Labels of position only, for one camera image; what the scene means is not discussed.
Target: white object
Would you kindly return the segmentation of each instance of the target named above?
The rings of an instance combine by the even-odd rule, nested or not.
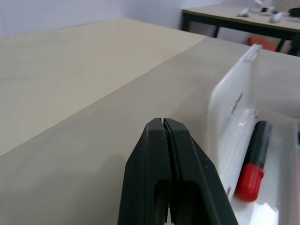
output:
[[[237,17],[250,17],[250,9],[244,8],[242,11],[240,11]]]
[[[270,23],[279,23],[282,20],[283,13],[277,13],[271,16]]]
[[[207,117],[207,154],[232,198],[255,125],[252,77],[261,47],[251,47],[215,87]]]
[[[262,7],[262,5],[263,5],[263,2],[261,1],[261,0],[255,0],[255,3],[256,3],[256,5],[257,5],[257,7]]]
[[[272,208],[266,202],[259,204],[256,202],[235,202],[231,204],[238,206],[235,216],[239,225],[278,225],[279,211]]]

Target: table leg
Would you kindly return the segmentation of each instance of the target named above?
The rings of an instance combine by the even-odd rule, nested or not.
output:
[[[281,39],[277,48],[276,48],[276,52],[280,52],[282,46],[285,44],[285,39]]]
[[[181,27],[181,30],[189,32],[190,22],[191,22],[190,21],[190,15],[184,13],[183,17],[182,17],[182,27]]]
[[[294,38],[292,39],[291,49],[289,50],[288,54],[294,56],[300,56],[300,34],[294,36]]]
[[[214,31],[214,36],[213,36],[214,38],[217,38],[217,37],[218,37],[219,30],[220,30],[220,27],[219,27],[219,26],[216,26],[215,31]]]

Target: red marker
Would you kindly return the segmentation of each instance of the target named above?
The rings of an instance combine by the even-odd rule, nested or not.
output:
[[[255,125],[236,189],[237,195],[244,201],[252,202],[258,197],[271,131],[272,125],[266,121]]]

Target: beige tabletop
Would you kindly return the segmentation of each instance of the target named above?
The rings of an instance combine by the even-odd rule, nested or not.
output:
[[[173,118],[201,146],[202,102],[248,48],[206,38],[0,157],[0,224],[116,225],[125,163],[145,124]],[[260,68],[257,93],[272,96],[300,63],[264,50]],[[300,81],[292,85],[290,104],[300,96]]]
[[[128,18],[0,38],[0,156],[204,38]]]
[[[184,13],[202,15],[207,17],[214,17],[228,21],[253,24],[257,26],[270,27],[279,30],[289,30],[293,32],[300,32],[300,19],[292,18],[285,15],[281,22],[270,23],[269,16],[262,16],[259,14],[259,8],[251,8],[250,17],[237,17],[236,15],[245,7],[232,5],[228,3],[217,4],[213,6],[197,7],[184,9]]]

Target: table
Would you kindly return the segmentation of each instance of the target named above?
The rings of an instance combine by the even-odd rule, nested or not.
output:
[[[213,37],[217,38],[220,27],[241,30],[249,33],[280,38],[276,51],[279,52],[286,40],[300,33],[300,20],[285,15],[279,23],[270,23],[269,16],[259,15],[258,8],[252,8],[249,18],[236,17],[243,6],[217,4],[182,10],[182,30],[189,31],[190,22],[205,23],[216,26]]]
[[[204,38],[129,18],[0,38],[0,156]]]
[[[201,102],[248,48],[207,37],[0,157],[1,224],[117,224],[125,163],[145,124],[173,118],[201,145]],[[299,58],[262,51],[261,61],[257,93],[278,98]]]

